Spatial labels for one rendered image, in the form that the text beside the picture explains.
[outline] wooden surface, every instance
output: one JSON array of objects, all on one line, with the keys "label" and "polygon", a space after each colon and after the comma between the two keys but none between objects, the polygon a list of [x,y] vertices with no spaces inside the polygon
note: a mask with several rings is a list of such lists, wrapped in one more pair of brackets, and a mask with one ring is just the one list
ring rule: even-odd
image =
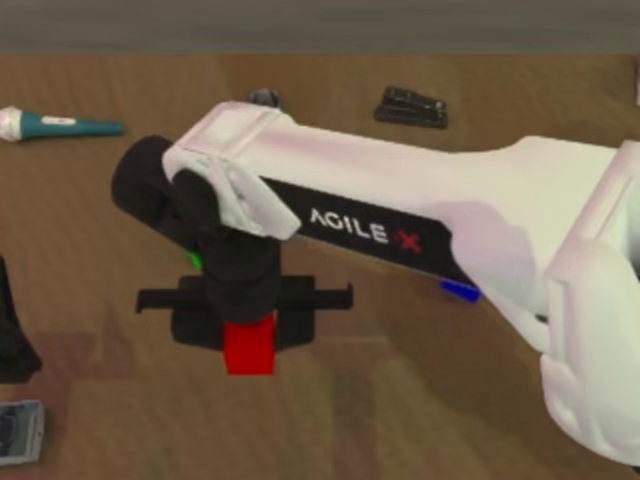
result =
[{"label": "wooden surface", "polygon": [[[171,342],[166,313],[133,312],[139,288],[170,287],[190,265],[109,190],[135,140],[175,139],[257,87],[278,89],[300,123],[424,147],[492,149],[531,134],[617,146],[638,138],[633,74],[631,58],[588,56],[0,57],[0,105],[128,127],[0,144],[0,251],[45,362],[0,400],[50,410],[41,464],[0,477],[636,478],[553,424],[537,355],[491,306],[309,241],[286,246],[285,270],[353,282],[355,309],[320,314],[318,342],[281,355],[275,377],[226,377],[217,354]],[[388,84],[447,100],[450,128],[376,124]]]}]

